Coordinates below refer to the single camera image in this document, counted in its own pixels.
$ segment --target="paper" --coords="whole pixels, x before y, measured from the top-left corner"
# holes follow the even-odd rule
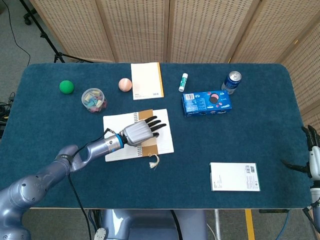
[[[164,97],[158,62],[131,64],[131,79],[133,100]]]
[[[159,137],[153,137],[148,141],[143,142],[140,146],[137,147],[125,144],[124,148],[115,151],[112,154],[106,155],[106,162],[144,157],[148,156],[149,153],[160,155],[174,152],[174,145],[172,142],[167,109],[159,109],[153,111],[147,110],[143,112],[132,112],[120,115],[104,116],[104,130],[109,128],[115,131],[116,133],[119,133],[125,127],[134,124],[135,122],[140,121],[141,119],[149,117],[146,113],[151,114],[151,116],[157,116],[157,120],[161,120],[161,123],[166,124],[165,127],[162,127],[156,131],[159,133]],[[104,137],[107,138],[111,135],[112,133],[107,132]]]
[[[260,191],[255,163],[210,163],[212,191]]]

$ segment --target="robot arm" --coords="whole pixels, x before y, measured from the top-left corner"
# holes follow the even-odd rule
[[[0,239],[30,240],[30,232],[22,225],[23,214],[39,203],[49,189],[72,172],[83,169],[93,160],[122,149],[125,144],[137,146],[159,136],[156,131],[166,124],[159,124],[156,116],[138,121],[124,128],[119,134],[92,142],[86,146],[87,157],[82,160],[76,145],[61,149],[54,162],[35,175],[23,177],[0,191]]]
[[[309,150],[309,161],[306,166],[292,165],[284,160],[281,161],[287,168],[306,173],[313,180],[313,186],[310,187],[312,204],[305,207],[303,212],[320,233],[320,136],[312,126],[308,125],[307,127],[302,127]],[[309,214],[310,210],[313,211],[313,219]]]

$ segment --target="orange ball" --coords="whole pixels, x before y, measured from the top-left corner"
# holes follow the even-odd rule
[[[128,92],[132,88],[132,82],[129,78],[122,78],[118,83],[119,89],[123,92]]]

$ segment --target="blue box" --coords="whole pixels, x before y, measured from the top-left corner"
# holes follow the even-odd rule
[[[224,114],[232,109],[226,90],[184,93],[182,104],[185,117]]]

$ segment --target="white paper sheet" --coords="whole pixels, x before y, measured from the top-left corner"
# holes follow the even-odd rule
[[[255,163],[211,162],[212,191],[260,191]]]
[[[106,130],[107,128],[112,129],[116,133],[119,133],[123,130],[126,126],[135,123],[135,118],[137,118],[138,113],[126,113],[120,115],[111,115],[111,116],[104,116],[103,117],[103,128]],[[172,142],[172,136],[170,131],[170,124],[168,118],[167,109],[159,109],[153,110],[153,115],[157,116],[157,120],[161,120],[161,123],[166,124],[165,127],[160,128],[156,132],[159,133],[159,137],[155,138],[158,154],[168,154],[174,152],[174,145]],[[105,138],[111,136],[112,133],[107,132],[104,136]],[[124,145],[123,149],[115,151],[111,154],[105,156],[106,162],[117,161],[117,160],[124,160],[124,159],[133,159],[139,158],[142,155],[138,152],[138,146],[129,146],[127,144]]]
[[[164,97],[158,62],[131,64],[131,79],[133,100]]]

